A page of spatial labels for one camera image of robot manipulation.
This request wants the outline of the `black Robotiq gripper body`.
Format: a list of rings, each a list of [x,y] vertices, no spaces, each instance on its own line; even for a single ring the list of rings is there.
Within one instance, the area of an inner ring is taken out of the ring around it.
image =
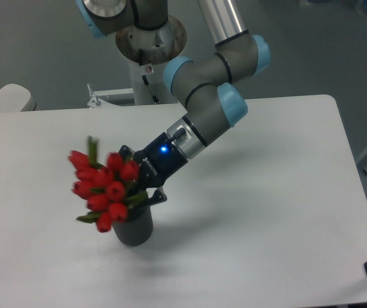
[[[141,189],[162,187],[170,176],[188,163],[166,132],[136,151],[133,160],[139,165],[138,185]]]

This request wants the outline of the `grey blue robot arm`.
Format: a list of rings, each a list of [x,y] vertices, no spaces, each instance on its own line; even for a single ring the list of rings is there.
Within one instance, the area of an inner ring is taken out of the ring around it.
[[[96,37],[115,35],[130,63],[136,104],[179,102],[186,109],[133,154],[140,176],[128,205],[163,202],[164,182],[246,115],[246,102],[233,84],[269,65],[269,47],[249,33],[235,1],[200,1],[216,48],[200,62],[183,56],[187,35],[169,14],[167,1],[78,1],[77,6]]]

